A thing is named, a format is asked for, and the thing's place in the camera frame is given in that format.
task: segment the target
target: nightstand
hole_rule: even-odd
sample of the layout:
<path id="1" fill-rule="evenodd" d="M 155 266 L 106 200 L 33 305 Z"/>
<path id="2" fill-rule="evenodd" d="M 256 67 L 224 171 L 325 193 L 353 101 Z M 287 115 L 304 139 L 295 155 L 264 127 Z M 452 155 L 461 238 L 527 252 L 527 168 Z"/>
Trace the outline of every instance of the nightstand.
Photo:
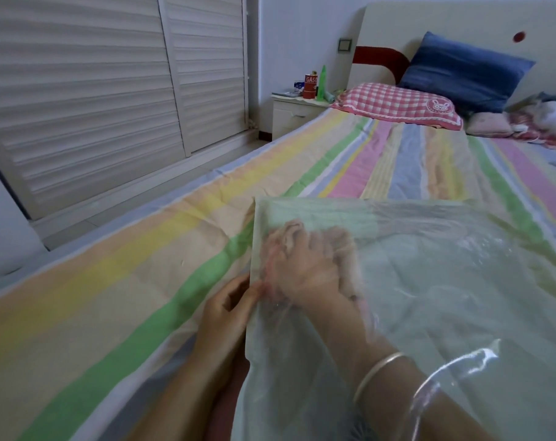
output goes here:
<path id="1" fill-rule="evenodd" d="M 274 99 L 272 140 L 296 130 L 329 108 L 327 102 L 306 101 L 302 97 L 291 99 L 272 95 L 272 99 Z"/>

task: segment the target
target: plastic bag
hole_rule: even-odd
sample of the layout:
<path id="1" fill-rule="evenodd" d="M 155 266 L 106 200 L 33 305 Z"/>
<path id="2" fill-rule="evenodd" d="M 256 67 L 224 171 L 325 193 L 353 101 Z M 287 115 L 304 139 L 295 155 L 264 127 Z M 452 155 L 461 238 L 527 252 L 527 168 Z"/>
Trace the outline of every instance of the plastic bag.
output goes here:
<path id="1" fill-rule="evenodd" d="M 462 203 L 258 198 L 252 281 L 271 266 L 267 247 L 288 250 L 292 220 L 353 239 L 361 290 L 347 295 L 367 312 L 366 338 L 384 335 L 427 378 L 389 434 L 418 433 L 443 392 L 496 439 L 556 439 L 556 256 L 543 243 Z M 284 297 L 258 305 L 246 357 L 233 441 L 376 438 L 317 330 Z"/>

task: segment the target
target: louvered closet door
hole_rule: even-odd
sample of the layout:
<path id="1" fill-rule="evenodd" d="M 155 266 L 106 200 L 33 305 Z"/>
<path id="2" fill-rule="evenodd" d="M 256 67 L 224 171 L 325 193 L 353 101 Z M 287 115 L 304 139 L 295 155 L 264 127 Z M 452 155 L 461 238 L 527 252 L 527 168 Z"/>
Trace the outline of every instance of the louvered closet door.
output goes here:
<path id="1" fill-rule="evenodd" d="M 184 156 L 157 0 L 0 0 L 0 170 L 32 218 Z"/>
<path id="2" fill-rule="evenodd" d="M 242 0 L 166 0 L 190 152 L 247 129 Z"/>

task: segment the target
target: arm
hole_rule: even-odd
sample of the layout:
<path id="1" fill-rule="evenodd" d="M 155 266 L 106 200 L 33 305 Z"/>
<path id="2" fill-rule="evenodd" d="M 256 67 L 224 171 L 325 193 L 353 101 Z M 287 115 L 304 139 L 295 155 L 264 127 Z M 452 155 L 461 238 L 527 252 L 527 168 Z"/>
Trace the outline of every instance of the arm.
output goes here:
<path id="1" fill-rule="evenodd" d="M 193 352 L 139 423 L 131 441 L 202 439 L 213 402 L 231 377 L 231 364 L 245 337 L 261 284 L 236 277 L 205 304 Z"/>
<path id="2" fill-rule="evenodd" d="M 327 346 L 342 378 L 355 392 L 380 360 L 396 353 L 384 336 L 367 340 L 354 304 L 339 293 L 337 267 L 323 255 L 320 242 L 299 233 L 290 257 L 281 254 L 274 266 L 280 289 L 306 312 Z M 387 364 L 372 378 L 358 402 L 370 426 L 383 439 L 491 440 L 484 429 L 445 393 L 438 391 L 427 406 L 410 415 L 415 393 L 427 378 L 406 357 Z"/>

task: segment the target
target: striped bed sheet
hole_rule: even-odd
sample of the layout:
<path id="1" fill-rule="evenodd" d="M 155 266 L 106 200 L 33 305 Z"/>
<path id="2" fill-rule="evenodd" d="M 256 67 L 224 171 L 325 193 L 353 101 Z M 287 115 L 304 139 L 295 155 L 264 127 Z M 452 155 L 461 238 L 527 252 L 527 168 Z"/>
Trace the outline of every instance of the striped bed sheet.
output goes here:
<path id="1" fill-rule="evenodd" d="M 556 149 L 330 109 L 0 279 L 0 440 L 124 438 L 248 267 L 259 195 L 469 200 L 556 256 Z"/>

